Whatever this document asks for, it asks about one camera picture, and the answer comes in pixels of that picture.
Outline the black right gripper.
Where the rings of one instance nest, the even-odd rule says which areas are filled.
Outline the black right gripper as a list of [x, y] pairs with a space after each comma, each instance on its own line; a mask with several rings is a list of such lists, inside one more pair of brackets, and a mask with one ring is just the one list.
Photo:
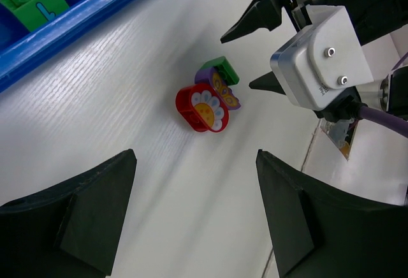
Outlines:
[[[310, 2], [311, 0], [252, 0], [238, 21], [221, 36], [221, 43], [236, 40], [257, 29], [273, 31], [282, 24], [283, 9], [296, 32], [299, 32], [304, 27], [311, 25], [305, 9]], [[249, 87], [254, 90], [286, 94], [272, 71], [251, 81]]]

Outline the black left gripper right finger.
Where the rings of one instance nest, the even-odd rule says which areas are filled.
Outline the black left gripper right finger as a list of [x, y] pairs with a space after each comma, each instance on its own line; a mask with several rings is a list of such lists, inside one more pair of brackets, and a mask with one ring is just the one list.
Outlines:
[[362, 198], [271, 153], [256, 157], [281, 277], [406, 277], [407, 208]]

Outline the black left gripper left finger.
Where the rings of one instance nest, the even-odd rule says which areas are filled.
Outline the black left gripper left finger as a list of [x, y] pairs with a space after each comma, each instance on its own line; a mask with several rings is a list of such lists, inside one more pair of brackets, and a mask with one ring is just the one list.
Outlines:
[[128, 149], [1, 206], [1, 275], [111, 275], [136, 171]]

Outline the flower and butterfly lego assembly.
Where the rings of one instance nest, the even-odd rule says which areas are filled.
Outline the flower and butterfly lego assembly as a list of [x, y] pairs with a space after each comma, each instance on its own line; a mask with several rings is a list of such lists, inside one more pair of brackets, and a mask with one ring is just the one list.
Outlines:
[[194, 84], [178, 91], [176, 109], [195, 131], [219, 133], [228, 125], [229, 111], [241, 107], [231, 89], [239, 81], [225, 56], [209, 60], [196, 72]]

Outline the green printed lego brick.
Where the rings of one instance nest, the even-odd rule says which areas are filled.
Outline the green printed lego brick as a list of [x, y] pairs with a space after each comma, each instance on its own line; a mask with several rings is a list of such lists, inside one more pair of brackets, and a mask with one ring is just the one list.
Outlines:
[[1, 4], [30, 32], [69, 8], [65, 0], [1, 0]]

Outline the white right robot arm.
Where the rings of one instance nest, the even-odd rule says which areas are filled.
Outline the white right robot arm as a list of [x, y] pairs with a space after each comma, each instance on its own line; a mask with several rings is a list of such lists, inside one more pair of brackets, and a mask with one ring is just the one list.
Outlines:
[[281, 93], [320, 119], [342, 118], [360, 100], [356, 87], [374, 81], [363, 46], [406, 25], [407, 0], [252, 0], [221, 42], [273, 31], [284, 13], [296, 34], [250, 87]]

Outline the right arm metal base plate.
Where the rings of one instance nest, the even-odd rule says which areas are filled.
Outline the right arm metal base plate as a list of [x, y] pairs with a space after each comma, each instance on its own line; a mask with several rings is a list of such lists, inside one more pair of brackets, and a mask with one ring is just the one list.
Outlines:
[[354, 134], [359, 121], [356, 119], [329, 122], [322, 120], [319, 127], [340, 153], [349, 160]]

